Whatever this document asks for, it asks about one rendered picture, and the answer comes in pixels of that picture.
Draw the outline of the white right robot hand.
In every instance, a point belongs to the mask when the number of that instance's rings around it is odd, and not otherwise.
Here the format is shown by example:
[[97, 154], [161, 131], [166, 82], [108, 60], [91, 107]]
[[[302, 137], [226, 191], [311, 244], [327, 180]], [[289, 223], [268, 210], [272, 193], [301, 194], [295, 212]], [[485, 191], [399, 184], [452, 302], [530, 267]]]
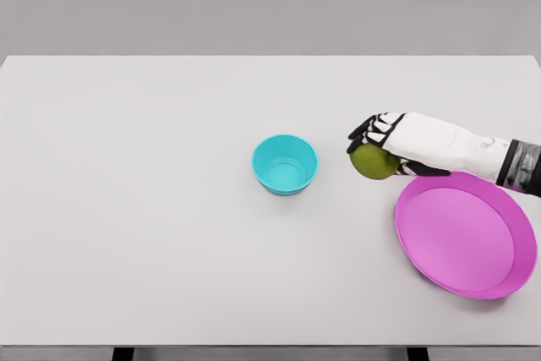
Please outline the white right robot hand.
[[463, 168], [474, 134], [416, 112], [385, 112], [366, 119], [348, 138], [348, 154], [362, 145], [374, 145], [399, 157], [397, 175], [437, 177]]

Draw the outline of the green apple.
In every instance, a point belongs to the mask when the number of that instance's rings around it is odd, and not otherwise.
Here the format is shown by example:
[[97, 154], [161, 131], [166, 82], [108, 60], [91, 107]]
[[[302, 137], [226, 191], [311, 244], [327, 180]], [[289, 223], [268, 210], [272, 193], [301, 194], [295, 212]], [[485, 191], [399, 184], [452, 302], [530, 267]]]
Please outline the green apple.
[[396, 173], [401, 164], [399, 157], [378, 146], [360, 145], [349, 155], [353, 167], [365, 178], [386, 179]]

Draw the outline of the pink plate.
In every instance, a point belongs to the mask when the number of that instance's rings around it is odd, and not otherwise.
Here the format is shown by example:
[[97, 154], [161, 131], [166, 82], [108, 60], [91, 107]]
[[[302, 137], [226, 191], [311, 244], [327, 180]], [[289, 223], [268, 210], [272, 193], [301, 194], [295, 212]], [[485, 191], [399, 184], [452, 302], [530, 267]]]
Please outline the pink plate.
[[395, 208], [398, 240], [430, 281], [465, 298], [507, 297], [538, 262], [533, 224], [508, 193], [463, 172], [416, 178]]

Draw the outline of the blue bowl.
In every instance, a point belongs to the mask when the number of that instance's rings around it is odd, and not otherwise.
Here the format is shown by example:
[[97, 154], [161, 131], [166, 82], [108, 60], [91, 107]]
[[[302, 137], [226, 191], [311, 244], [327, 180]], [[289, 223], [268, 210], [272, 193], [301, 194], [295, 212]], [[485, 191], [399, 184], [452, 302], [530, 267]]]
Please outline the blue bowl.
[[292, 134], [276, 134], [255, 147], [251, 164], [264, 189], [291, 196], [301, 193], [314, 181], [320, 160], [307, 140]]

